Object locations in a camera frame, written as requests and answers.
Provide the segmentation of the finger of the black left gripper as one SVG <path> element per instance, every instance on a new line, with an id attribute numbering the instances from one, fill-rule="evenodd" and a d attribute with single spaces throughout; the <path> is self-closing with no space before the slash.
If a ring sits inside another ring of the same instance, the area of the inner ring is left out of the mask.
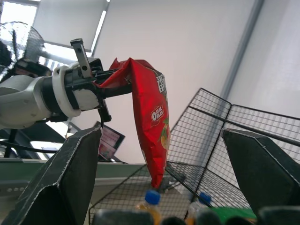
<path id="1" fill-rule="evenodd" d="M 118 69 L 102 71 L 102 77 L 103 77 L 103 78 L 108 78 L 108 77 L 110 77 L 111 75 L 113 75 L 114 73 L 116 73 L 117 71 L 118 71 Z"/>
<path id="2" fill-rule="evenodd" d="M 132 92 L 132 85 L 128 84 L 116 88 L 103 88 L 101 89 L 101 98 L 111 98 L 120 95 L 126 95 Z"/>

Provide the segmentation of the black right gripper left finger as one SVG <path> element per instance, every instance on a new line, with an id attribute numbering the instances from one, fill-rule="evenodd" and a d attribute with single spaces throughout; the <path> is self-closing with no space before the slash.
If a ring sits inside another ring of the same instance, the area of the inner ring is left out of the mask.
<path id="1" fill-rule="evenodd" d="M 98 167 L 102 128 L 70 136 L 31 179 L 4 225 L 82 225 Z"/>

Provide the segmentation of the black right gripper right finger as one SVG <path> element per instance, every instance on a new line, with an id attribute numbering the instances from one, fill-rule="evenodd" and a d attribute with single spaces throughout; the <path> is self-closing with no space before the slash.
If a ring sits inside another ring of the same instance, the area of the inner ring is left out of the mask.
<path id="1" fill-rule="evenodd" d="M 223 129 L 222 138 L 257 224 L 298 225 L 300 165 L 266 136 Z"/>

